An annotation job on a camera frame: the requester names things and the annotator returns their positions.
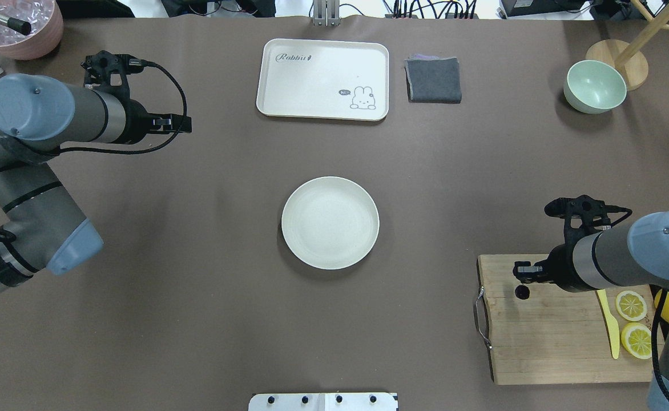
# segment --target gray cloth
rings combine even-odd
[[[412,102],[462,102],[459,60],[415,55],[405,60],[408,99]]]

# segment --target white plate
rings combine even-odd
[[[378,208],[362,187],[342,177],[309,180],[288,198],[281,231],[291,252],[324,270],[349,267],[378,239]]]
[[[256,107],[265,115],[375,122],[388,113],[384,45],[273,39],[264,46]]]

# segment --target ice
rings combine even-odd
[[[0,5],[0,13],[29,21],[32,26],[31,36],[48,23],[53,12],[52,0],[38,0],[35,2],[11,0],[9,3],[10,5]],[[14,44],[26,38],[27,36],[0,25],[0,45]]]

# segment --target black screw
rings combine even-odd
[[[530,298],[530,289],[527,288],[527,285],[520,284],[515,288],[515,297],[518,297],[520,300],[527,300]]]

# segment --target cutting board metal handle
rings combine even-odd
[[[485,320],[485,326],[484,326],[484,331],[481,330],[481,326],[479,325],[479,300],[482,301],[481,307],[484,311],[484,320]],[[479,287],[479,294],[476,296],[476,299],[474,300],[474,325],[476,325],[476,330],[479,332],[479,335],[481,335],[481,338],[484,340],[484,345],[486,345],[486,348],[491,351],[492,346],[491,346],[491,341],[489,341],[489,321],[486,321],[486,302],[484,302],[484,286]]]

